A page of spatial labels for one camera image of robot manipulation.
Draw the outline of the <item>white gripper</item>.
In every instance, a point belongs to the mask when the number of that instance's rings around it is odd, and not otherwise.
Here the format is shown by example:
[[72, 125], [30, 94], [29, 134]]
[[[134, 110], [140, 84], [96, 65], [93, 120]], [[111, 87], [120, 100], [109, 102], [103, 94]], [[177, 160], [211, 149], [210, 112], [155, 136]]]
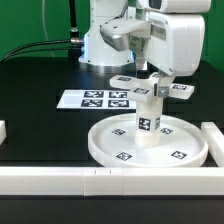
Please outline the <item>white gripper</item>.
[[138, 78], [148, 77], [147, 62], [159, 69], [159, 98], [169, 96], [173, 76], [191, 76], [196, 71], [204, 33], [204, 19], [196, 14], [150, 13], [146, 21], [114, 19], [100, 26], [100, 34], [109, 46], [142, 57], [135, 60]]

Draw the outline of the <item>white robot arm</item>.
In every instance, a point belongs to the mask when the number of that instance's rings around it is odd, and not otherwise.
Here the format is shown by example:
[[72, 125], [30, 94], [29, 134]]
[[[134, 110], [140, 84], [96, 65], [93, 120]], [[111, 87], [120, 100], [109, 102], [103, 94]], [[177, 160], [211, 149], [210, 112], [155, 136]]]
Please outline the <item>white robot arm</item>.
[[156, 85], [160, 97], [171, 95], [177, 76], [198, 68], [205, 33], [202, 17], [211, 0], [91, 0], [93, 27], [85, 44], [102, 42], [118, 52], [130, 50], [163, 73]]

